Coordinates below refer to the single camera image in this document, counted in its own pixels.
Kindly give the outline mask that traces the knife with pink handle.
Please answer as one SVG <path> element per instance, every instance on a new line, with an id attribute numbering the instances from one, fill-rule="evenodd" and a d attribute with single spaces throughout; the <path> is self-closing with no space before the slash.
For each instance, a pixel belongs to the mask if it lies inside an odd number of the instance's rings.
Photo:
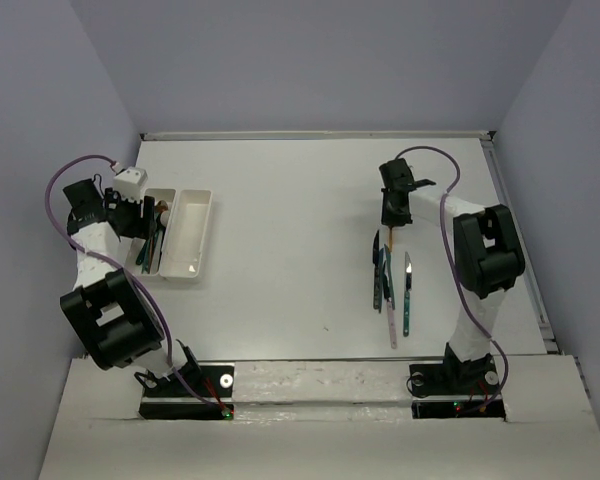
<path id="1" fill-rule="evenodd" d="M 391 309 L 389 304 L 385 302 L 387 321 L 388 321 L 388 330 L 389 330 L 389 340 L 390 347 L 395 350 L 397 348 L 397 332 L 395 326 L 395 309 Z"/>

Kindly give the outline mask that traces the beige plastic spoon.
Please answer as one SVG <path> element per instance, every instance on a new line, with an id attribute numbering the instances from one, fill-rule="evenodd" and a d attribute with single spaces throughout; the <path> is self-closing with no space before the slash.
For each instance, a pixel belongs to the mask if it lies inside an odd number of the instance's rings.
<path id="1" fill-rule="evenodd" d="M 170 213 L 168 211 L 162 212 L 159 217 L 160 224 L 163 227 L 167 227 L 169 223 Z"/>

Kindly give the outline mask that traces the teal plastic spoon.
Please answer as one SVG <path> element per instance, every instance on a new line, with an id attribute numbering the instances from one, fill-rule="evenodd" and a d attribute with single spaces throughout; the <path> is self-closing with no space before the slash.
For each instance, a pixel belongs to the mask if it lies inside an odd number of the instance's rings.
<path id="1" fill-rule="evenodd" d="M 146 271 L 150 270 L 151 257 L 153 256 L 153 250 L 155 246 L 154 238 L 159 228 L 161 227 L 158 227 L 154 235 L 150 239 L 145 241 L 135 260 L 135 264 L 141 266 Z"/>

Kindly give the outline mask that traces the copper metal spoon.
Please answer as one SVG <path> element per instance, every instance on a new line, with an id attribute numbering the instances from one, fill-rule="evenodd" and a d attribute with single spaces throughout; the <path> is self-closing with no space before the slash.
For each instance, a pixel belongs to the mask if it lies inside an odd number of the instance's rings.
<path id="1" fill-rule="evenodd" d="M 160 200 L 156 205 L 155 208 L 157 211 L 159 212 L 163 212 L 163 211 L 167 211 L 169 209 L 169 205 L 166 201 L 164 200 Z"/>

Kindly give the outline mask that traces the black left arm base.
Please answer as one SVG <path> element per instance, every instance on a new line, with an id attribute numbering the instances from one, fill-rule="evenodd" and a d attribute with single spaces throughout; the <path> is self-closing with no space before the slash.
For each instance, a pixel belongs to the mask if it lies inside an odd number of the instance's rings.
<path id="1" fill-rule="evenodd" d="M 142 391 L 139 416 L 161 421 L 232 420 L 235 365 L 199 362 L 188 346 L 178 343 L 185 361 L 176 374 L 158 377 L 148 370 L 134 374 Z"/>

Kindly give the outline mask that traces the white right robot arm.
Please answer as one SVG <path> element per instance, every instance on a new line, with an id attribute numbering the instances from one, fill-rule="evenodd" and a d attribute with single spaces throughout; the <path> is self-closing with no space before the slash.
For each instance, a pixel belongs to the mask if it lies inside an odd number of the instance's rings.
<path id="1" fill-rule="evenodd" d="M 415 217 L 439 227 L 460 309 L 456 327 L 437 364 L 417 364 L 409 382 L 418 397 L 460 394 L 485 382 L 503 385 L 493 356 L 503 348 L 493 336 L 506 294 L 525 271 L 526 263 L 510 209 L 484 206 L 439 188 L 430 179 L 417 180 L 398 156 L 379 168 L 382 178 L 381 223 L 392 229 Z"/>

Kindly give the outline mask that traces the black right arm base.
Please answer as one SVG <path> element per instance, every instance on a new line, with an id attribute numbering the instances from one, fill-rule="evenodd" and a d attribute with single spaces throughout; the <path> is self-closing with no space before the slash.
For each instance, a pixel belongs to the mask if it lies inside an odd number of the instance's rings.
<path id="1" fill-rule="evenodd" d="M 405 386 L 415 419 L 506 419 L 491 354 L 460 361 L 447 345 L 441 361 L 410 365 Z"/>

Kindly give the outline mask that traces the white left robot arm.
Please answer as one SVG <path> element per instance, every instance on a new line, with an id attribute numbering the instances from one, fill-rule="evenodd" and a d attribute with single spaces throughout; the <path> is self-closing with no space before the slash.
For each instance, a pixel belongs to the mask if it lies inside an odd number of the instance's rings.
<path id="1" fill-rule="evenodd" d="M 157 245 L 164 207 L 152 196 L 138 202 L 100 190 L 92 179 L 64 187 L 70 205 L 64 234 L 76 252 L 77 279 L 60 308 L 86 352 L 102 370 L 137 364 L 139 383 L 153 394 L 197 395 L 203 371 L 188 346 L 173 357 L 174 339 L 137 278 L 116 260 L 123 240 Z"/>

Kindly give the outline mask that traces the knife with teal handle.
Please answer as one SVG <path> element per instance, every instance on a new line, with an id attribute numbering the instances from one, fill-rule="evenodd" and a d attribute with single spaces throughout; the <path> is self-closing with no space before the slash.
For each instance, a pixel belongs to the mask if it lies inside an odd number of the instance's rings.
<path id="1" fill-rule="evenodd" d="M 412 261 L 408 252 L 404 254 L 404 293 L 403 293 L 403 336 L 410 335 Z"/>

